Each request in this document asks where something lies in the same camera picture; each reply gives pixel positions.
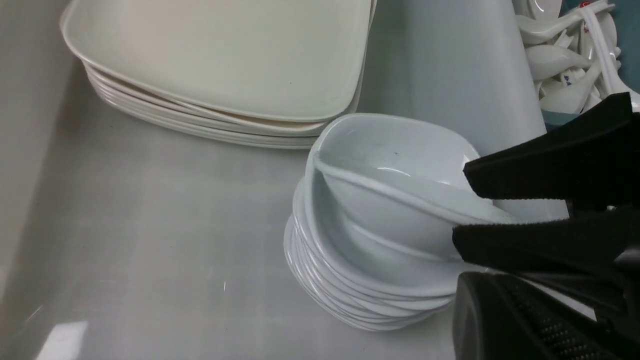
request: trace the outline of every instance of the porcelain soup spoon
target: porcelain soup spoon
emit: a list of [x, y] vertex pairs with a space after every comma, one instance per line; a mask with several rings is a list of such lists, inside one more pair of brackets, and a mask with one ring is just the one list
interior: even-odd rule
[[618, 71], [616, 70], [616, 64], [609, 55], [611, 52], [595, 13], [589, 6], [579, 10], [582, 12], [587, 26], [589, 26], [589, 32], [593, 37], [596, 54], [602, 62], [602, 79], [605, 85], [605, 95], [628, 92], [631, 96], [633, 111], [636, 113], [640, 112], [640, 94], [633, 91], [633, 89], [620, 79]]
[[540, 100], [540, 108], [557, 113], [580, 113], [587, 102], [593, 85], [600, 77], [601, 69], [600, 62], [595, 63], [581, 79], [571, 86], [562, 88], [542, 98]]
[[[590, 8], [595, 13], [599, 13], [609, 11], [614, 7], [615, 5], [607, 3], [606, 0], [599, 0], [584, 8]], [[582, 20], [582, 16], [580, 16], [577, 10], [579, 9], [575, 9], [565, 16], [551, 21], [538, 21], [523, 15], [516, 15], [522, 42], [537, 45], [551, 40], [551, 38], [560, 34], [563, 30], [575, 26]]]
[[585, 57], [565, 47], [537, 45], [525, 50], [533, 80], [551, 78], [570, 67], [589, 67]]

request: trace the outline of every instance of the stack of plates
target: stack of plates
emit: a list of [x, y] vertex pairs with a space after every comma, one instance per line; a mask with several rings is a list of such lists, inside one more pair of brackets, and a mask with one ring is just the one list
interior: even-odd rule
[[[321, 307], [358, 329], [394, 330], [443, 310], [454, 298], [460, 273], [486, 271], [461, 260], [451, 241], [453, 227], [516, 221], [470, 190], [462, 168], [475, 158], [475, 149], [460, 135], [416, 120], [351, 114], [331, 123], [312, 148], [294, 194], [284, 236], [291, 272]], [[362, 177], [352, 186], [341, 182], [323, 160], [353, 160], [359, 167], [415, 179], [420, 189], [438, 184], [438, 191], [422, 192], [431, 198], [428, 209], [418, 211], [402, 199], [378, 196], [383, 188], [367, 188]], [[402, 183], [397, 176], [381, 179]], [[491, 216], [470, 216], [477, 209]], [[372, 225], [366, 215], [380, 216]], [[417, 244], [402, 244], [407, 238]]]
[[356, 110], [375, 0], [73, 0], [61, 18], [98, 95], [151, 123], [308, 149]]

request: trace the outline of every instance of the gray surface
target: gray surface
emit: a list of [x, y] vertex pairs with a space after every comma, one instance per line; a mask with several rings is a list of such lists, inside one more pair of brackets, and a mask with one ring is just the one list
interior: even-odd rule
[[[1, 155], [3, 168], [15, 169], [0, 178], [0, 359], [36, 359], [51, 347], [59, 357], [41, 360], [72, 359], [73, 349], [87, 360], [453, 358], [450, 312], [371, 334], [332, 318], [298, 286], [282, 237], [305, 152], [133, 119], [102, 104], [77, 67], [63, 91], [65, 2], [0, 0], [0, 79], [13, 84], [0, 88]], [[437, 45], [424, 26], [436, 14], [420, 15], [422, 3], [379, 2], [360, 111], [419, 110], [434, 120], [426, 116], [433, 99], [420, 96], [428, 86], [417, 86], [438, 84], [416, 61]], [[490, 20], [469, 19], [471, 27]], [[523, 121], [510, 129], [533, 136]], [[65, 323], [86, 330], [60, 336]]]
[[88, 323], [80, 359], [452, 357], [449, 314], [371, 334], [298, 286], [282, 236], [305, 152], [146, 124], [80, 72], [70, 89], [0, 306], [0, 358], [35, 358], [70, 322]]
[[0, 296], [71, 70], [67, 1], [0, 0]]

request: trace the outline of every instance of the white bowl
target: white bowl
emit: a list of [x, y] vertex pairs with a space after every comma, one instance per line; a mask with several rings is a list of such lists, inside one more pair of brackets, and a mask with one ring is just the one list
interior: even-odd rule
[[354, 114], [331, 124], [314, 155], [331, 192], [376, 243], [432, 259], [459, 258], [459, 224], [515, 223], [470, 189], [464, 164], [478, 157], [460, 135], [418, 120]]
[[322, 258], [321, 252], [316, 248], [314, 241], [310, 239], [311, 230], [307, 222], [304, 205], [305, 183], [303, 179], [296, 187], [293, 201], [293, 218], [298, 236], [306, 250], [308, 261], [312, 263], [314, 269], [324, 280], [324, 287], [328, 289], [328, 291], [343, 293], [356, 301], [377, 302], [401, 309], [419, 311], [444, 306], [453, 299], [453, 295], [451, 294], [440, 297], [405, 297], [388, 294], [366, 288], [336, 272], [335, 269]]
[[367, 331], [390, 331], [400, 329], [412, 323], [422, 321], [423, 319], [441, 311], [446, 305], [434, 307], [429, 311], [421, 311], [413, 316], [394, 317], [381, 316], [367, 312], [366, 309], [354, 309], [353, 306], [344, 306], [344, 303], [327, 294], [323, 288], [313, 280], [313, 276], [305, 273], [305, 261], [301, 258], [300, 245], [301, 239], [298, 237], [293, 217], [287, 223], [284, 236], [284, 250], [287, 262], [291, 272], [296, 280], [305, 289], [305, 291], [316, 301], [324, 310], [344, 323]]
[[305, 211], [310, 236], [305, 238], [334, 274], [363, 293], [427, 299], [448, 297], [456, 291], [456, 281], [465, 271], [484, 271], [461, 261], [426, 261], [377, 243], [365, 246], [351, 241], [338, 216], [334, 201], [318, 172], [305, 191]]

